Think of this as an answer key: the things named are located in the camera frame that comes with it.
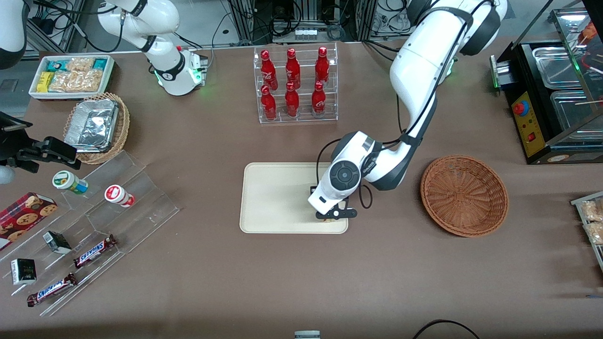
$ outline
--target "brown wicker basket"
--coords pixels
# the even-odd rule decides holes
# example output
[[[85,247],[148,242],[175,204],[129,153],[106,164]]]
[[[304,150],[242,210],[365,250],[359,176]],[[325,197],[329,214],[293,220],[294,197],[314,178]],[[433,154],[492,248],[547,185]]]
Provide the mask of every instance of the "brown wicker basket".
[[[120,97],[112,93],[94,95],[90,98],[84,99],[84,101],[101,99],[115,100],[119,104],[119,112],[117,116],[117,123],[115,125],[115,132],[113,133],[113,145],[111,146],[111,149],[105,153],[77,154],[77,159],[80,159],[83,163],[87,163],[89,165],[99,165],[111,160],[119,152],[121,152],[121,150],[124,148],[125,140],[128,138],[128,128],[130,127],[130,113],[128,112],[128,107],[125,106]],[[69,125],[71,125],[71,118],[73,118],[74,112],[75,107],[71,110],[71,114],[67,118],[67,124],[63,129],[63,138],[67,135],[67,130],[69,129]]]
[[[494,232],[509,210],[507,190],[499,176],[468,156],[433,161],[423,173],[421,198],[438,225],[467,237]]]

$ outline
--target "red button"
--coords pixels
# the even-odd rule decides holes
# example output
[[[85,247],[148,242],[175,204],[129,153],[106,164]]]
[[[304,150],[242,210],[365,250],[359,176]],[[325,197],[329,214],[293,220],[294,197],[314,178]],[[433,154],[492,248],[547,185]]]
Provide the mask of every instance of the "red button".
[[[525,107],[522,103],[518,103],[513,105],[513,113],[520,115],[525,110]]]

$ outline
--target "snickers bar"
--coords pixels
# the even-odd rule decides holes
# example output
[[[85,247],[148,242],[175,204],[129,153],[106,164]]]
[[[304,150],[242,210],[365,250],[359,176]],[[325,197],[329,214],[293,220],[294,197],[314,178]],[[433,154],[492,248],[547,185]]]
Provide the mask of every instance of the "snickers bar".
[[[84,265],[92,262],[94,259],[98,258],[104,251],[113,247],[113,245],[117,244],[117,241],[110,234],[108,237],[104,238],[98,245],[92,247],[88,252],[82,254],[79,258],[74,259],[75,268],[81,268]]]
[[[31,294],[29,297],[27,297],[27,307],[34,307],[49,296],[55,296],[67,289],[67,287],[76,285],[77,279],[73,273],[69,273],[64,279],[59,280],[56,283],[46,287],[42,291]]]

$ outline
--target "acrylic bottle rack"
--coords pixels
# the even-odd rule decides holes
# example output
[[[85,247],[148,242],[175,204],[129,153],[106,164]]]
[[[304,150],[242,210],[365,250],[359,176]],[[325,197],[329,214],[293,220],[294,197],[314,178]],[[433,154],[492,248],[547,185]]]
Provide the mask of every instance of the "acrylic bottle rack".
[[[0,274],[7,284],[12,284],[11,260],[35,260],[37,281],[32,285],[15,286],[12,294],[23,299],[24,306],[27,296],[63,279],[69,272],[75,272],[78,285],[63,294],[49,297],[32,309],[41,312],[41,316],[57,312],[179,211],[171,199],[151,181],[144,166],[126,151],[121,151],[84,179],[89,187],[83,195],[63,192],[65,201],[57,202],[57,212],[60,213],[58,217],[47,226],[37,229],[33,236],[0,258]],[[121,185],[134,195],[134,206],[123,208],[107,202],[104,190],[111,184]],[[66,255],[51,252],[42,238],[49,230],[62,233],[72,247],[71,252]],[[86,253],[109,234],[113,234],[117,245],[76,270],[73,259]]]
[[[327,59],[329,60],[329,82],[324,85],[324,93],[326,100],[324,103],[324,116],[315,118],[312,114],[312,93],[314,92],[315,71],[314,66],[318,59],[318,48],[324,46],[327,48]],[[292,118],[287,114],[285,104],[285,93],[287,84],[287,76],[285,65],[287,64],[287,49],[292,46],[267,46],[254,49],[253,70],[256,82],[257,96],[257,112],[260,123],[272,124],[278,122],[321,122],[321,121],[336,121],[339,118],[338,106],[338,61],[337,61],[337,45],[334,43],[323,44],[300,44],[293,45],[297,61],[300,63],[301,69],[301,87],[297,90],[300,97],[300,107],[296,118]],[[260,91],[264,81],[262,79],[262,60],[259,57],[261,51],[267,50],[270,52],[270,59],[276,68],[276,78],[279,84],[277,90],[271,91],[271,94],[276,100],[276,119],[268,120],[262,109],[262,93]]]

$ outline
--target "red bottle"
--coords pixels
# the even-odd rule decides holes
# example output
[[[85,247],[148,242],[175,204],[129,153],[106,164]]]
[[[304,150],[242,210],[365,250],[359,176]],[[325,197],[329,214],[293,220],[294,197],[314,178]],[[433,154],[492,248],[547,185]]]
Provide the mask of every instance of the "red bottle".
[[[300,63],[295,57],[295,50],[293,48],[287,49],[287,65],[285,66],[287,71],[287,82],[293,82],[295,89],[299,89],[302,85]]]
[[[329,59],[327,59],[327,48],[318,49],[318,60],[316,60],[316,81],[322,81],[323,84],[329,82]]]
[[[300,107],[300,96],[295,91],[295,84],[291,81],[287,83],[285,102],[287,102],[287,115],[295,118],[297,116],[297,110]]]
[[[270,53],[267,50],[263,50],[260,53],[262,58],[262,78],[264,79],[264,85],[268,85],[271,90],[279,88],[279,82],[276,81],[276,68],[274,63],[270,60]]]
[[[276,119],[276,101],[272,94],[270,94],[270,88],[268,86],[262,86],[262,108],[264,109],[264,115],[267,120]]]
[[[324,115],[324,100],[326,98],[322,81],[316,81],[314,84],[314,93],[312,93],[312,112],[315,117],[321,118]]]

